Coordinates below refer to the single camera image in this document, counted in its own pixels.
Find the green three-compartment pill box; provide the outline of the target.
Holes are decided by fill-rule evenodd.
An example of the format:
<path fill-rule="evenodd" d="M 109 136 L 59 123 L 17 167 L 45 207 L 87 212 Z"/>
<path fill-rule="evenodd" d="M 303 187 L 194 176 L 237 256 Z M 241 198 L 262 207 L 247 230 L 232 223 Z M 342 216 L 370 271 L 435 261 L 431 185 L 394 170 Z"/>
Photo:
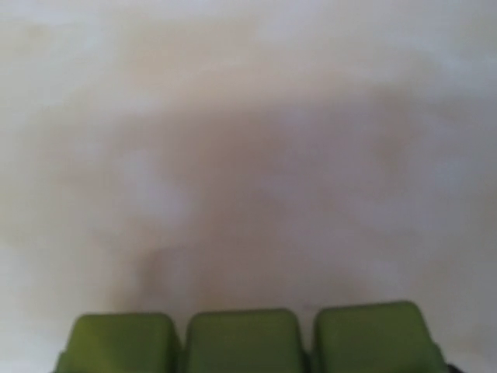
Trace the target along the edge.
<path fill-rule="evenodd" d="M 180 339 L 163 313 L 79 317 L 57 372 L 449 372 L 412 302 L 321 310 L 306 349 L 286 309 L 203 312 Z"/>

